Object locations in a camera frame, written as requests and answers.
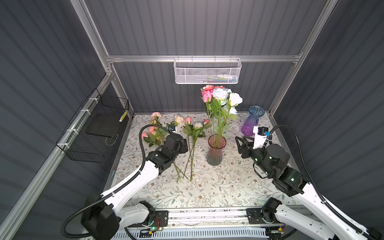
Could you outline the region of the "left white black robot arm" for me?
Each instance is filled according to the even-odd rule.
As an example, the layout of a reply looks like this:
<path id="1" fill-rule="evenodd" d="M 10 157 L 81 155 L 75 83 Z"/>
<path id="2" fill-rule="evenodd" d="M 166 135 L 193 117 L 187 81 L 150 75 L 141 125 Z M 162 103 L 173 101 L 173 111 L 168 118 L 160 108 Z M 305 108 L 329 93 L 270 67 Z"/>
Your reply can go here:
<path id="1" fill-rule="evenodd" d="M 162 147 L 144 158 L 144 165 L 113 188 L 103 192 L 100 203 L 85 210 L 81 223 L 96 240 L 110 240 L 118 230 L 135 224 L 150 226 L 155 220 L 155 208 L 146 201 L 124 209 L 124 205 L 147 183 L 171 167 L 179 154 L 188 151 L 187 140 L 172 133 Z"/>

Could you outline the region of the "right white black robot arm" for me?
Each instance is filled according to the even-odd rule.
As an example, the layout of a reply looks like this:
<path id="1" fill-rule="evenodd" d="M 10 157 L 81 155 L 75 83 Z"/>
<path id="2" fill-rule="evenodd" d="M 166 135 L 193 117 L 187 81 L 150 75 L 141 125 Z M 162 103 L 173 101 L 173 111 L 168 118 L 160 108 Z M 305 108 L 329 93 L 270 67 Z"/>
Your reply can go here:
<path id="1" fill-rule="evenodd" d="M 301 203 L 319 220 L 315 221 L 275 198 L 269 198 L 258 217 L 267 224 L 280 222 L 316 240 L 380 240 L 382 234 L 373 227 L 365 227 L 343 213 L 321 195 L 313 183 L 288 166 L 290 155 L 277 144 L 254 148 L 254 139 L 236 137 L 238 152 L 243 159 L 252 159 L 273 185 L 288 197 Z"/>

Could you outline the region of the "pale pink flower spray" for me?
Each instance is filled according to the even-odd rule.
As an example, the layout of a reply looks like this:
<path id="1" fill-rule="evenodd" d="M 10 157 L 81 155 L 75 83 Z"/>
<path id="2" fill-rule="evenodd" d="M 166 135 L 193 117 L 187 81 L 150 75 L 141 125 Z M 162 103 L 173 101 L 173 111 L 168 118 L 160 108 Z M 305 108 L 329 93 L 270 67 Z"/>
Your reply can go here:
<path id="1" fill-rule="evenodd" d="M 159 119 L 162 117 L 162 114 L 159 112 L 154 112 L 151 114 L 150 126 L 148 133 L 142 133 L 142 140 L 149 144 L 149 147 L 152 146 L 161 146 L 165 140 L 167 131 L 162 129 L 162 124 Z"/>

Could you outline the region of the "blue purple glass vase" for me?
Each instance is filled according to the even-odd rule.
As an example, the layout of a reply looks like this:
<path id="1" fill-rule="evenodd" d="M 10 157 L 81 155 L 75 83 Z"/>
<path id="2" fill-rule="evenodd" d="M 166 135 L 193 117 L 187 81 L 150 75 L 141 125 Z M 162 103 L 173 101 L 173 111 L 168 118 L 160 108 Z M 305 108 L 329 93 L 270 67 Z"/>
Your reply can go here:
<path id="1" fill-rule="evenodd" d="M 259 124 L 259 119 L 263 117 L 265 110 L 260 106 L 251 106 L 249 108 L 249 116 L 243 123 L 241 132 L 244 136 L 251 137 L 254 135 L 253 129 Z"/>

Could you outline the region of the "red pink glass vase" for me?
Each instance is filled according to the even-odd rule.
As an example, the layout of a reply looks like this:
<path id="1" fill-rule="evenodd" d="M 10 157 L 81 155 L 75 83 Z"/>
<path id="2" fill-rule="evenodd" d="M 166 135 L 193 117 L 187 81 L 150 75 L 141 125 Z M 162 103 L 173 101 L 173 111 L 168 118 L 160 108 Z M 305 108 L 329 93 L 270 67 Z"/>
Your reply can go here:
<path id="1" fill-rule="evenodd" d="M 218 138 L 218 135 L 211 135 L 208 139 L 209 150 L 206 155 L 207 163 L 211 166 L 218 166 L 223 161 L 223 149 L 227 141 L 224 137 Z"/>

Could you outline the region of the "white rose stem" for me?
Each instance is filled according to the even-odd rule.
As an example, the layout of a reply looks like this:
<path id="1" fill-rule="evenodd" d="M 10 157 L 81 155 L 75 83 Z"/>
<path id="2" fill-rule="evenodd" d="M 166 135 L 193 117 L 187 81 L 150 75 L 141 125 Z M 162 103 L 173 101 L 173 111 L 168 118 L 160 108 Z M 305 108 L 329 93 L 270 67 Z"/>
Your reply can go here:
<path id="1" fill-rule="evenodd" d="M 238 93 L 230 93 L 227 98 L 220 100 L 220 120 L 219 124 L 219 138 L 224 136 L 224 132 L 227 130 L 229 120 L 235 120 L 237 118 L 236 107 L 243 102 L 243 98 Z"/>

